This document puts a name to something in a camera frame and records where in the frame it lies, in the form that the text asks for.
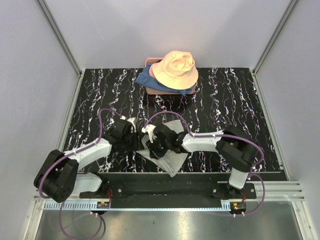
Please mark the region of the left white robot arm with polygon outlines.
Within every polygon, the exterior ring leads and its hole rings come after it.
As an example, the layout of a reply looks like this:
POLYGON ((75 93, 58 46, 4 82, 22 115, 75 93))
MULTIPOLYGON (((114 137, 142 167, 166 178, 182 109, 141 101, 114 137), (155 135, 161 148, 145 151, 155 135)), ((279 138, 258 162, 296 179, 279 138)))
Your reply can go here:
POLYGON ((98 159, 114 153, 139 149, 139 133, 135 117, 116 120, 101 138, 83 147, 61 152, 52 150, 46 157, 33 185, 42 197, 62 203, 71 195, 79 197, 109 195, 108 179, 97 172, 79 173, 79 170, 98 159))

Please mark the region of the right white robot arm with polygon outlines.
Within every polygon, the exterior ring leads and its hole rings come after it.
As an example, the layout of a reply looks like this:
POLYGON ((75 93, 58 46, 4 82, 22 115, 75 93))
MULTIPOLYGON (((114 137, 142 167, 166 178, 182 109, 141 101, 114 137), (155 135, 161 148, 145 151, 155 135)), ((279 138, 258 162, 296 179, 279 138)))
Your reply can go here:
POLYGON ((207 133, 187 133, 181 127, 161 124, 147 125, 142 129, 142 144, 146 147, 147 159, 154 162, 171 177, 174 177, 188 155, 194 152, 220 154, 231 167, 227 192, 239 198, 245 192, 245 183, 252 171, 261 148, 235 127, 207 133))

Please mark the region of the grey cloth napkin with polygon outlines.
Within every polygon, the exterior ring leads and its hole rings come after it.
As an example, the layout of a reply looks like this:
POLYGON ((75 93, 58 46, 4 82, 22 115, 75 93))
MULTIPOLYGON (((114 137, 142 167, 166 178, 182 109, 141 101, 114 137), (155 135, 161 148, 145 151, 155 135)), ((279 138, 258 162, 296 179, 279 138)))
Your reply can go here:
POLYGON ((147 135, 142 138, 142 145, 144 147, 143 150, 136 151, 137 154, 142 156, 143 158, 149 160, 154 163, 161 170, 166 172, 171 178, 173 178, 178 171, 181 169, 185 160, 188 157, 188 153, 175 153, 174 151, 168 150, 163 157, 160 159, 156 159, 150 157, 150 151, 147 149, 146 142, 149 139, 147 135))

